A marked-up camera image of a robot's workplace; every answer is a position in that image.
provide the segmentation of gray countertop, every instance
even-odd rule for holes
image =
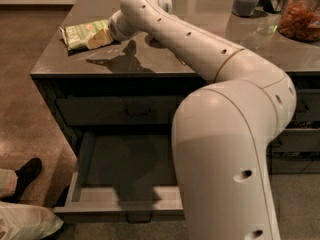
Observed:
[[[62,27],[108,19],[120,0],[78,0]],[[251,18],[230,14],[232,0],[173,0],[181,19],[251,49],[287,72],[318,72],[320,42],[287,39],[276,30],[280,15],[257,10]],[[131,54],[124,54],[129,48]],[[31,72],[41,77],[195,76],[194,71],[146,33],[133,40],[68,56],[60,31]]]

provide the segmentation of snack packet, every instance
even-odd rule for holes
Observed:
[[[68,52],[82,49],[96,49],[112,43],[108,21],[99,20],[89,23],[60,27]]]

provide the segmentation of person's foot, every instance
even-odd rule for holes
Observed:
[[[14,194],[1,200],[8,203],[18,203],[29,184],[35,180],[42,169],[42,162],[39,158],[32,158],[22,166],[16,174],[18,176],[17,186]]]

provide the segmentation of person's leg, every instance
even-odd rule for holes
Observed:
[[[25,165],[23,165],[19,170],[15,171],[17,182],[16,182],[14,193],[11,193],[12,194],[11,196],[2,198],[1,201],[8,202],[8,203],[18,203],[25,189],[29,186],[29,184],[33,180],[35,180],[38,177],[38,175],[41,172],[41,169],[42,169],[41,160],[39,158],[32,158]],[[7,185],[10,185],[12,188],[13,185],[11,182],[9,182],[13,180],[11,177],[14,177],[12,175],[12,171],[10,171],[10,177],[7,176],[6,178],[6,180],[8,180]]]
[[[62,225],[63,221],[48,208],[0,202],[1,240],[39,240]]]
[[[0,169],[0,198],[12,196],[14,194],[17,180],[18,176],[14,171]]]

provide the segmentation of table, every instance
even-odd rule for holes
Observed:
[[[62,27],[108,19],[119,1],[78,0]],[[174,0],[174,14],[281,67],[297,87],[293,122],[320,121],[320,42],[281,36],[279,15],[259,9],[251,18],[230,15],[231,4]],[[56,214],[65,222],[183,219],[170,134],[180,102],[206,84],[191,68],[146,33],[69,56],[57,30],[31,77],[78,157],[66,204]],[[268,151],[319,152],[319,130],[286,129]],[[304,157],[292,166],[274,158],[270,168],[318,172],[314,160]]]

